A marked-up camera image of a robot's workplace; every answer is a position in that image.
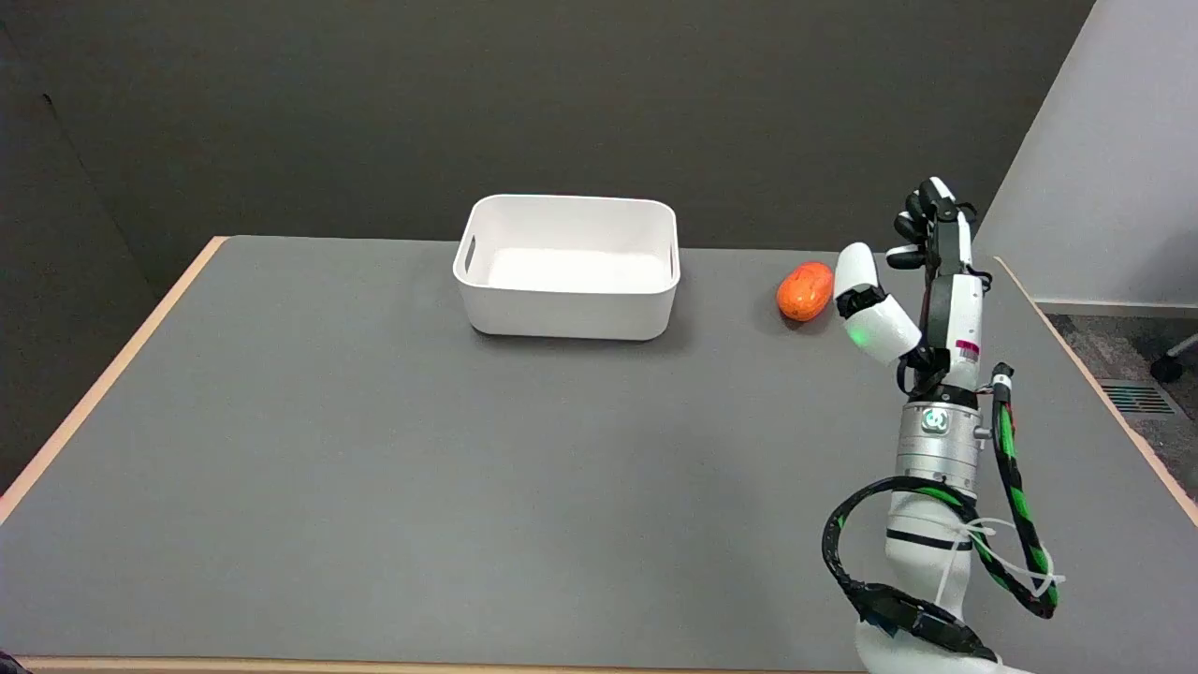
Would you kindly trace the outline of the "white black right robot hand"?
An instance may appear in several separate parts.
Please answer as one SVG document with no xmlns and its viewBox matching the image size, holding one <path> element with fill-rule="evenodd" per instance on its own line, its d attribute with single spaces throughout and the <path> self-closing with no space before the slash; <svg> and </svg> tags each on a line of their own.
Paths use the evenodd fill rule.
<svg viewBox="0 0 1198 674">
<path fill-rule="evenodd" d="M 978 385 L 992 277 L 972 260 L 976 214 L 940 178 L 924 180 L 904 199 L 894 221 L 904 243 L 884 257 L 893 271 L 924 273 L 919 318 L 884 289 L 871 247 L 855 242 L 837 256 L 833 300 L 848 338 L 877 362 L 895 364 L 910 401 L 951 402 Z"/>
</svg>

